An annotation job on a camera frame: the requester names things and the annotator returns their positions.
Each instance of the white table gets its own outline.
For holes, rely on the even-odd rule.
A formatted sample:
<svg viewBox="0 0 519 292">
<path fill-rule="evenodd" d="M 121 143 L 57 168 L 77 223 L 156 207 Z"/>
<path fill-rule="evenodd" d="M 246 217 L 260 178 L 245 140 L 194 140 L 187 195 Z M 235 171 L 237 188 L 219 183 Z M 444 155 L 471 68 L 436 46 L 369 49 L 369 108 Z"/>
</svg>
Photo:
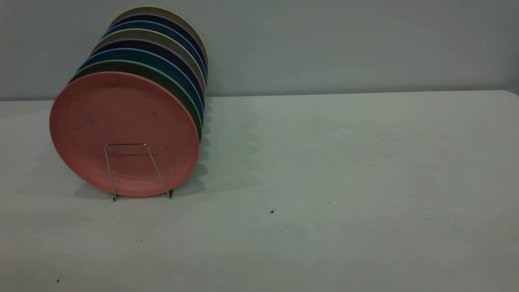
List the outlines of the white table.
<svg viewBox="0 0 519 292">
<path fill-rule="evenodd" d="M 519 290 L 509 92 L 211 98 L 173 200 L 115 203 L 51 104 L 0 102 L 0 291 Z"/>
</svg>

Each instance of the wire plate stand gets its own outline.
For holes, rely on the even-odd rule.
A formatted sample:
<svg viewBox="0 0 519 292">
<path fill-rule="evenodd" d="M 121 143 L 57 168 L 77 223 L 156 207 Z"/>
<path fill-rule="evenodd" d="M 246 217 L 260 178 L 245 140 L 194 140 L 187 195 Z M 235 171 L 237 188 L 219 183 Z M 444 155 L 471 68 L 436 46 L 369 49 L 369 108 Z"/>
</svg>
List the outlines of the wire plate stand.
<svg viewBox="0 0 519 292">
<path fill-rule="evenodd" d="M 173 192 L 175 189 L 172 189 L 171 191 L 168 191 L 166 188 L 166 184 L 164 184 L 164 180 L 162 179 L 162 175 L 160 174 L 159 168 L 157 167 L 157 164 L 155 163 L 155 159 L 153 158 L 152 151 L 149 149 L 148 144 L 146 143 L 137 143 L 137 144 L 105 144 L 104 145 L 104 156 L 106 158 L 106 164 L 108 166 L 108 174 L 110 175 L 110 182 L 112 183 L 112 191 L 114 193 L 114 199 L 113 201 L 117 201 L 117 192 L 115 191 L 115 184 L 114 184 L 114 177 L 112 176 L 112 169 L 110 168 L 110 160 L 108 159 L 108 151 L 107 148 L 109 147 L 125 147 L 125 146 L 146 146 L 148 149 L 148 153 L 150 158 L 152 159 L 153 166 L 155 166 L 155 170 L 157 171 L 157 175 L 159 176 L 160 182 L 162 183 L 162 186 L 164 187 L 164 192 L 168 196 L 168 198 L 173 198 Z"/>
</svg>

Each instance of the stack of plates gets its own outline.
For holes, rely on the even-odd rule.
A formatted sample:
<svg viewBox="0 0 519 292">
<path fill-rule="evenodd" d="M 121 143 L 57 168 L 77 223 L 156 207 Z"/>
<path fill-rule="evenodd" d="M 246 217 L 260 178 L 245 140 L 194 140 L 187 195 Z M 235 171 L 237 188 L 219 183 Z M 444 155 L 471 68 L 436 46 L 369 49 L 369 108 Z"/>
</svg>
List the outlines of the stack of plates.
<svg viewBox="0 0 519 292">
<path fill-rule="evenodd" d="M 207 65 L 202 40 L 178 15 L 157 7 L 124 12 L 52 106 L 56 150 L 108 192 L 176 188 L 197 163 Z"/>
</svg>

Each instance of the beige plate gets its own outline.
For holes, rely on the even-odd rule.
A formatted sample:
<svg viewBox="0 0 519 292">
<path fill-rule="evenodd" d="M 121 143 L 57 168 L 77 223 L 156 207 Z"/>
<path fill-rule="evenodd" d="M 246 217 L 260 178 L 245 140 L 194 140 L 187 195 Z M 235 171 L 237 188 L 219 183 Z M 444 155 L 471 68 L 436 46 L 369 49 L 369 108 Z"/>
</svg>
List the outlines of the beige plate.
<svg viewBox="0 0 519 292">
<path fill-rule="evenodd" d="M 118 41 L 120 39 L 144 39 L 146 41 L 154 42 L 157 44 L 161 44 L 168 49 L 172 50 L 176 54 L 180 56 L 186 63 L 191 67 L 193 70 L 193 73 L 198 77 L 200 82 L 202 83 L 202 90 L 204 96 L 206 96 L 206 83 L 205 78 L 203 77 L 202 70 L 198 66 L 198 63 L 195 61 L 193 56 L 179 43 L 177 43 L 174 39 L 158 33 L 156 31 L 151 30 L 144 30 L 144 29 L 127 29 L 127 30 L 120 30 L 116 31 L 114 33 L 111 33 L 104 38 L 102 38 L 99 43 L 95 46 L 95 48 L 92 51 L 97 50 L 102 45 L 105 45 L 107 43 Z"/>
</svg>

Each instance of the wall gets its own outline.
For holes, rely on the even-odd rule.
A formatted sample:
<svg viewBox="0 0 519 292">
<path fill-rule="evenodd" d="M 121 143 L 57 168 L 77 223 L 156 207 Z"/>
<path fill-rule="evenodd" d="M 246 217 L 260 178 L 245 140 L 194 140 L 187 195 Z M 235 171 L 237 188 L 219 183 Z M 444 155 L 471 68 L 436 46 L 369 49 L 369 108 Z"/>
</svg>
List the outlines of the wall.
<svg viewBox="0 0 519 292">
<path fill-rule="evenodd" d="M 137 5 L 187 19 L 209 95 L 508 88 L 517 0 L 0 0 L 0 99 L 53 98 L 107 25 Z"/>
</svg>

